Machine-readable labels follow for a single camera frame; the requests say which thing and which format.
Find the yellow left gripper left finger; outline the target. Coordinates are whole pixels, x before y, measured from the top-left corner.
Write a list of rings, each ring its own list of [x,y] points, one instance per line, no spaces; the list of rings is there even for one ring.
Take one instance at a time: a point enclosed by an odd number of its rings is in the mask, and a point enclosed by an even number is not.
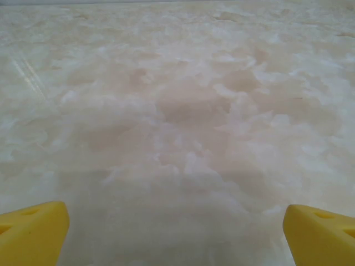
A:
[[[62,201],[50,201],[1,214],[1,265],[56,265],[69,214]]]

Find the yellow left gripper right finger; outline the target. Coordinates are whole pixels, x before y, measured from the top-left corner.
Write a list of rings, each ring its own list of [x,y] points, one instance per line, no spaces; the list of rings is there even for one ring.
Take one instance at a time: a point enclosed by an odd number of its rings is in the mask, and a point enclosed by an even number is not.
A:
[[[353,217],[292,204],[282,226],[295,265],[354,266]]]

